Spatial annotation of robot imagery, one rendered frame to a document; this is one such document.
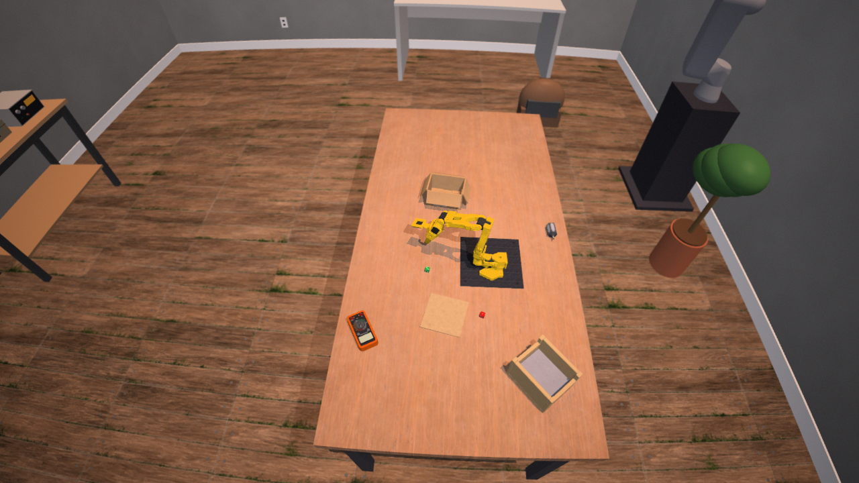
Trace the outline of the orange digital multimeter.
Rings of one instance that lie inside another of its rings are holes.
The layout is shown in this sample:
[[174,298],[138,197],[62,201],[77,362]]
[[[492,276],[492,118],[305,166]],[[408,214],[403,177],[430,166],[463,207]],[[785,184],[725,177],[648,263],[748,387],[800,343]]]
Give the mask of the orange digital multimeter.
[[352,314],[347,317],[347,320],[350,328],[352,328],[356,343],[362,352],[378,345],[378,339],[365,311],[361,310],[356,314]]

